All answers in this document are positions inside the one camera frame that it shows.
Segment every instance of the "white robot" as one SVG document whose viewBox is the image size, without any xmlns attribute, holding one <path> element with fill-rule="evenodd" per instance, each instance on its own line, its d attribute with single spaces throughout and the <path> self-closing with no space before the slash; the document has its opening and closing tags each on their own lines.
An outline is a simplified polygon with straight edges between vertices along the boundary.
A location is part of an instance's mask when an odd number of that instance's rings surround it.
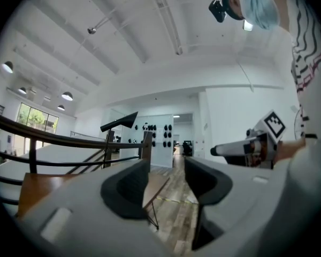
<svg viewBox="0 0 321 257">
<path fill-rule="evenodd" d="M 271 110 L 246 132 L 245 140 L 217 145 L 210 152 L 213 156 L 223 156 L 229 164 L 270 169 L 285 130 L 282 120 Z"/>
</svg>

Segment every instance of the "face mask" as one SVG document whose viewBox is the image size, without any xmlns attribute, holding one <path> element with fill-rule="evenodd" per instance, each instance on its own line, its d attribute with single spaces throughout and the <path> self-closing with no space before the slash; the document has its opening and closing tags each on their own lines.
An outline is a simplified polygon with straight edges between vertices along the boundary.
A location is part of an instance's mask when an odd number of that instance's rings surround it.
<svg viewBox="0 0 321 257">
<path fill-rule="evenodd" d="M 241 13 L 247 22 L 263 29 L 279 25 L 279 12 L 274 0 L 240 0 Z"/>
</svg>

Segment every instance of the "wooden floor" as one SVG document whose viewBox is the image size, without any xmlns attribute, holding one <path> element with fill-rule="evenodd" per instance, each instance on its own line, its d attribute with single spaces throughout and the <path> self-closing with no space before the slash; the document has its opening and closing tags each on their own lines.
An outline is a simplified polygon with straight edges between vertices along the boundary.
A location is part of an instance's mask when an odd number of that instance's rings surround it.
<svg viewBox="0 0 321 257">
<path fill-rule="evenodd" d="M 157 231 L 153 225 L 150 225 L 150 228 L 176 255 L 186 255 L 192 247 L 198 205 L 185 181 L 184 158 L 182 155 L 174 155 L 172 169 L 152 166 L 151 173 L 169 176 L 170 180 L 154 200 L 159 230 Z M 149 206 L 148 212 L 155 220 L 152 205 Z"/>
</svg>

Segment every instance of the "staircase railing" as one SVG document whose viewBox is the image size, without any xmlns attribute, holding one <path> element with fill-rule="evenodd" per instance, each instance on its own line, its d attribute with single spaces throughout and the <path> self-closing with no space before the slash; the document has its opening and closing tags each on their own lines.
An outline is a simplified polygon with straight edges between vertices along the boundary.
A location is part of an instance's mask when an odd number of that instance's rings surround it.
<svg viewBox="0 0 321 257">
<path fill-rule="evenodd" d="M 117 163 L 117 162 L 132 160 L 136 158 L 145 159 L 149 162 L 149 164 L 151 162 L 151 142 L 152 142 L 151 132 L 144 132 L 143 143 L 113 143 L 113 142 L 106 143 L 106 142 L 91 141 L 91 140 L 55 135 L 52 133 L 36 130 L 34 128 L 19 124 L 3 116 L 0 116 L 0 129 L 15 135 L 30 138 L 29 158 L 17 157 L 4 152 L 0 152 L 0 157 L 2 158 L 17 161 L 20 163 L 29 164 L 30 173 L 37 173 L 37 165 L 43 165 L 48 167 L 82 167 L 82 166 L 90 167 L 90 166 L 96 165 L 97 167 L 95 167 L 94 169 L 96 170 L 100 166 L 105 164 Z M 75 147 L 75 148 L 92 148 L 92 149 L 99 149 L 99 150 L 93 155 L 91 155 L 91 157 L 84 160 L 83 162 L 55 163 L 55 162 L 41 161 L 41 160 L 37 160 L 36 158 L 37 141 L 43 141 L 46 143 L 59 145 L 59 146 Z M 97 158 L 96 161 L 89 162 L 93 157 L 95 157 L 100 152 L 102 152 L 106 146 L 108 147 L 108 149 L 138 148 L 139 149 L 138 156 L 132 156 L 132 157 L 116 159 L 116 160 L 107 160 L 103 162 L 103 161 L 100 161 L 100 159 L 103 158 L 103 155 L 102 155 L 99 158 Z M 18 186 L 22 185 L 22 180 L 14 180 L 14 179 L 2 177 L 2 176 L 0 176 L 0 182 L 11 184 L 11 185 L 18 185 Z M 3 197 L 0 197 L 0 199 L 3 203 L 8 203 L 10 205 L 18 205 L 17 200 L 6 199 Z"/>
</svg>

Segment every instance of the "ceiling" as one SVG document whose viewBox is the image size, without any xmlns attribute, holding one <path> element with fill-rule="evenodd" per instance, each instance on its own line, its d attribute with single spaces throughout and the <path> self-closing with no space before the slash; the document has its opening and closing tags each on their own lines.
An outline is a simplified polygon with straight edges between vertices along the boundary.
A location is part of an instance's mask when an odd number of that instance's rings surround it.
<svg viewBox="0 0 321 257">
<path fill-rule="evenodd" d="M 15 74 L 80 102 L 102 83 L 181 56 L 228 52 L 272 58 L 282 32 L 219 24 L 212 0 L 24 0 L 7 30 Z M 97 27 L 90 35 L 89 27 Z"/>
<path fill-rule="evenodd" d="M 193 121 L 193 114 L 178 114 L 179 118 L 174 118 L 174 123 L 191 123 Z"/>
</svg>

